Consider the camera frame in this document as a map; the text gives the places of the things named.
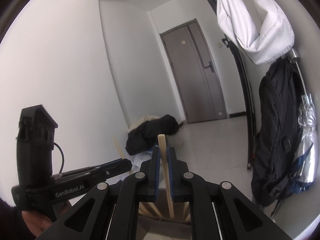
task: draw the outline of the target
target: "silver umbrella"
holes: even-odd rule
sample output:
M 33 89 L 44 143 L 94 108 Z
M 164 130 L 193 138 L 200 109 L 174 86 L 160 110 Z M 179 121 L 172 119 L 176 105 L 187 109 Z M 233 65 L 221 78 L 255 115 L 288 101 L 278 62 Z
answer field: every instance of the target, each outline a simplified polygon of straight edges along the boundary
M 307 94 L 306 87 L 301 75 L 297 60 L 299 55 L 295 49 L 288 52 L 288 57 L 295 63 L 300 74 L 305 94 L 302 96 L 302 103 L 299 107 L 298 123 L 300 125 L 300 144 L 294 155 L 291 170 L 291 191 L 299 193 L 310 188 L 316 177 L 318 163 L 318 133 L 316 131 L 316 110 L 310 94 Z

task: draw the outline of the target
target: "gray door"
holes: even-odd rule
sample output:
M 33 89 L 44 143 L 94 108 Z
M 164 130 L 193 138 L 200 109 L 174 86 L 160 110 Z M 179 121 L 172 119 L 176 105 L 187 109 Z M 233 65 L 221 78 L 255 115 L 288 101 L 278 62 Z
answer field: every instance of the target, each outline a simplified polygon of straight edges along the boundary
M 220 84 L 196 22 L 163 35 L 189 123 L 226 117 Z

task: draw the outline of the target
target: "hanging white cloth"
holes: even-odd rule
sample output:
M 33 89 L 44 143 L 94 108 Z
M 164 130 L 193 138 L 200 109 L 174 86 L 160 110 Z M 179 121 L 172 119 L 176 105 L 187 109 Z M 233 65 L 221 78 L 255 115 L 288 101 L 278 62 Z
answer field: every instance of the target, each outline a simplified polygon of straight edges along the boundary
M 220 29 L 257 65 L 269 63 L 293 46 L 294 33 L 274 0 L 253 0 L 260 17 L 260 34 L 242 0 L 217 0 Z

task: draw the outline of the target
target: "silver pivot screw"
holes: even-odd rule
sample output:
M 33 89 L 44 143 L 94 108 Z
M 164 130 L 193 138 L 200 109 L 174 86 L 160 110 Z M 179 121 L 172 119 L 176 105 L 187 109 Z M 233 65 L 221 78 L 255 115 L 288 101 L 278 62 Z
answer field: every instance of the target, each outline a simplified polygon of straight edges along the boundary
M 193 178 L 193 173 L 186 172 L 186 173 L 183 174 L 183 177 L 185 177 L 186 179 L 191 179 L 191 178 Z
M 221 185 L 224 189 L 230 189 L 231 188 L 231 183 L 230 182 L 223 182 Z
M 98 188 L 99 190 L 104 190 L 104 189 L 106 189 L 107 187 L 108 187 L 108 184 L 105 183 L 105 182 L 101 182 L 101 183 L 99 183 L 99 184 L 97 185 L 97 188 Z
M 141 171 L 136 173 L 136 178 L 137 179 L 142 179 L 142 178 L 144 178 L 144 176 L 145 176 L 145 174 L 143 172 L 141 172 Z

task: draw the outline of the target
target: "black baseboard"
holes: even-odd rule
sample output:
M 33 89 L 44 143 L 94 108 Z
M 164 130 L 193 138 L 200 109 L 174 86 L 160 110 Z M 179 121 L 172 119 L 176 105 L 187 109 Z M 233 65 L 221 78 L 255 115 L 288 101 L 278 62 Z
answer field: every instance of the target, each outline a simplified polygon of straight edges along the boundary
M 239 113 L 229 114 L 229 118 L 234 118 L 234 117 L 239 117 L 239 116 L 244 116 L 244 115 L 247 115 L 247 112 L 239 112 Z

